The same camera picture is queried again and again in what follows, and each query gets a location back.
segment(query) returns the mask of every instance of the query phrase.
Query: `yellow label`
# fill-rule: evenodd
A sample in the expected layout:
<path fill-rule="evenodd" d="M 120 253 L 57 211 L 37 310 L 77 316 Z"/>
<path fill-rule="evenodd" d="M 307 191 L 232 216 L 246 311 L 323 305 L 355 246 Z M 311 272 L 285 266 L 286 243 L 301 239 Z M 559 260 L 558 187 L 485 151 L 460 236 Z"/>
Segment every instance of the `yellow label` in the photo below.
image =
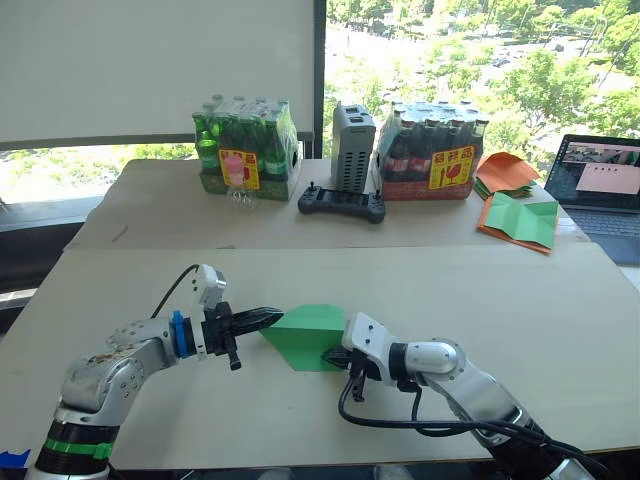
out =
<path fill-rule="evenodd" d="M 242 188 L 260 190 L 258 159 L 255 153 L 248 153 L 242 150 L 220 149 L 218 150 L 218 156 L 220 157 L 220 167 L 222 168 L 225 185 L 237 187 L 239 186 L 238 182 L 242 182 Z M 234 157 L 242 159 L 243 171 L 241 173 L 230 173 L 228 170 L 227 163 L 232 160 L 237 161 Z"/>
<path fill-rule="evenodd" d="M 471 175 L 473 145 L 433 154 L 429 173 L 429 190 L 463 185 Z"/>

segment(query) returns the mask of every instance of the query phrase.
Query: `white screen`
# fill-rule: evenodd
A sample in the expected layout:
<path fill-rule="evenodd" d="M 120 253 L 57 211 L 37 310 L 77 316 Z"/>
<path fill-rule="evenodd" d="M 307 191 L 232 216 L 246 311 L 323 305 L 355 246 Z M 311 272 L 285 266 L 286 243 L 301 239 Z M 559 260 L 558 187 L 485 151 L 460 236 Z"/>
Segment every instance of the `white screen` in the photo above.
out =
<path fill-rule="evenodd" d="M 313 126 L 313 0 L 0 0 L 0 142 L 189 133 L 214 93 Z"/>

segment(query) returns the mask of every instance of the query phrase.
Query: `laptop keyboard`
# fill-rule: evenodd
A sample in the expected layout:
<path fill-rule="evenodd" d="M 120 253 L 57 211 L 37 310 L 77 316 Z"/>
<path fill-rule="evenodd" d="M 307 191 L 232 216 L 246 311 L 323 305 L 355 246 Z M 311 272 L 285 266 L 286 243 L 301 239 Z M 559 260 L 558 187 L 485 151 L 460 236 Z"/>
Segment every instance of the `laptop keyboard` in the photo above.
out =
<path fill-rule="evenodd" d="M 640 238 L 640 215 L 616 215 L 567 211 L 574 222 L 589 234 L 616 235 L 620 237 Z"/>

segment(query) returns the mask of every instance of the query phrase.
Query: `laptop screen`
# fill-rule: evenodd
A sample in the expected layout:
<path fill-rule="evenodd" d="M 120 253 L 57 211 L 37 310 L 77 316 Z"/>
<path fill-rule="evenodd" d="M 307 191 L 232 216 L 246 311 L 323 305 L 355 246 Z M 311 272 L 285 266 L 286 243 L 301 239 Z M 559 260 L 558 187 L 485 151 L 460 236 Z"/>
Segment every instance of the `laptop screen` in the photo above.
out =
<path fill-rule="evenodd" d="M 640 211 L 640 140 L 565 135 L 544 188 L 561 205 Z"/>

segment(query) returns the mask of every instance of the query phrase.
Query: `green band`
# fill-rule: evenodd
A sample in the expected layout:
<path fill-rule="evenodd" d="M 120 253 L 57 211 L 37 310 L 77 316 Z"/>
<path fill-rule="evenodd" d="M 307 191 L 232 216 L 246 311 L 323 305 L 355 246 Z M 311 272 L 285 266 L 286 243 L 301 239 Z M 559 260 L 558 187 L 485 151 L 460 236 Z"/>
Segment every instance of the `green band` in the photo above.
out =
<path fill-rule="evenodd" d="M 80 455 L 91 455 L 96 460 L 104 460 L 111 456 L 113 443 L 99 443 L 97 445 L 87 445 L 84 443 L 67 443 L 59 440 L 47 438 L 44 442 L 45 448 L 62 453 L 77 453 Z"/>

